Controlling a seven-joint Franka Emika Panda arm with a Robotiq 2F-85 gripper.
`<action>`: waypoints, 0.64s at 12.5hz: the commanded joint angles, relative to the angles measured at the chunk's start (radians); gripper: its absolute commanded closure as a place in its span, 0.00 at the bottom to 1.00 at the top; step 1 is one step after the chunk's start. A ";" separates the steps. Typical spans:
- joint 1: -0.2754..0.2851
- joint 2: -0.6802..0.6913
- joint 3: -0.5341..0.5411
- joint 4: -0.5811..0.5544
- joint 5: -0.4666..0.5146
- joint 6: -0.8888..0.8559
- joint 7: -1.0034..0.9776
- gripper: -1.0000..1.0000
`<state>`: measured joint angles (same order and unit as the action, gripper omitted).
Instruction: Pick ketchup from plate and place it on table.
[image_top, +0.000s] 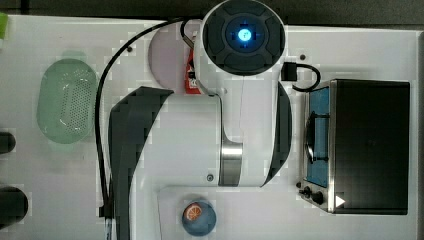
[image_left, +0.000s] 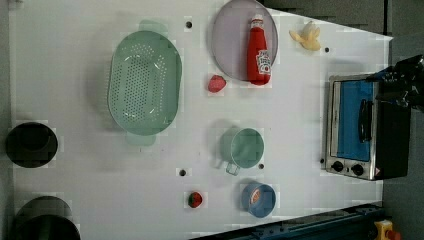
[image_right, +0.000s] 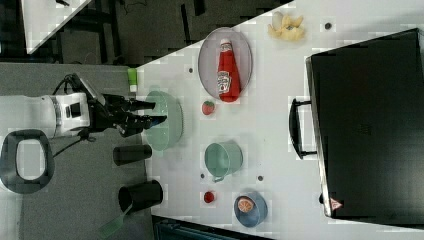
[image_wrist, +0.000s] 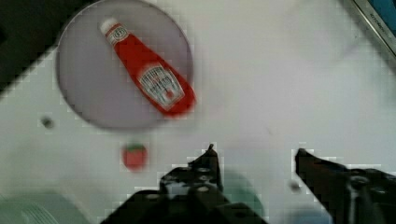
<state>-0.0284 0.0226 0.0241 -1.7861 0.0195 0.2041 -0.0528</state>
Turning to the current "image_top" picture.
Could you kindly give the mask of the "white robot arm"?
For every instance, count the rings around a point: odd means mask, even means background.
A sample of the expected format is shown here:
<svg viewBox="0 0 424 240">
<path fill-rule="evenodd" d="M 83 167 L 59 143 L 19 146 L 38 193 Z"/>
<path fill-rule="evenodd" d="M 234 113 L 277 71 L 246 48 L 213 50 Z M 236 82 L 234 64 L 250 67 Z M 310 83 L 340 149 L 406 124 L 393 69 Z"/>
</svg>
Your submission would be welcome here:
<svg viewBox="0 0 424 240">
<path fill-rule="evenodd" d="M 166 187 L 262 187 L 286 162 L 292 109 L 282 20 L 256 0 L 211 9 L 194 44 L 198 95 L 141 86 L 110 112 L 117 240 L 160 240 Z"/>
</svg>

